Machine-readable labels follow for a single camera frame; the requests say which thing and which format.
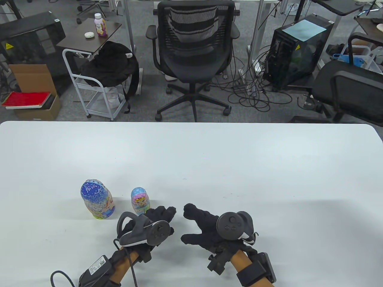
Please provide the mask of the person's right hand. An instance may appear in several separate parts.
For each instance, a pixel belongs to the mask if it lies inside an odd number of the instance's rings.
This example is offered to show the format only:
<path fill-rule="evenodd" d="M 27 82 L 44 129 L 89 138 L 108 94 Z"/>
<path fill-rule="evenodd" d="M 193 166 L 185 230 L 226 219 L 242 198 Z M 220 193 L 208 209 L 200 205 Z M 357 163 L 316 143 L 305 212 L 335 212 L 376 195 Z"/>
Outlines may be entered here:
<path fill-rule="evenodd" d="M 184 206 L 183 216 L 195 221 L 201 233 L 184 234 L 181 241 L 186 245 L 199 245 L 212 253 L 208 265 L 210 271 L 221 275 L 226 263 L 238 251 L 257 254 L 251 247 L 256 236 L 253 219 L 247 212 L 226 212 L 217 216 L 188 203 Z"/>

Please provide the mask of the person's left hand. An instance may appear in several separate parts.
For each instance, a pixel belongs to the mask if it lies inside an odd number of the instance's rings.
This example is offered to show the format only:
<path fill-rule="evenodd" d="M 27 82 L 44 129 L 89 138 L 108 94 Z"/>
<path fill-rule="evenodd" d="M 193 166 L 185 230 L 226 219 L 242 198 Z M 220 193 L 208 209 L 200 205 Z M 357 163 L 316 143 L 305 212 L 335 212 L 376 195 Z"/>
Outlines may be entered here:
<path fill-rule="evenodd" d="M 118 236 L 119 244 L 127 250 L 130 257 L 137 253 L 138 258 L 132 259 L 133 262 L 147 263 L 151 260 L 152 250 L 174 233 L 170 222 L 175 214 L 175 207 L 164 206 L 148 209 L 139 216 L 131 217 L 131 212 L 128 214 L 131 220 Z"/>

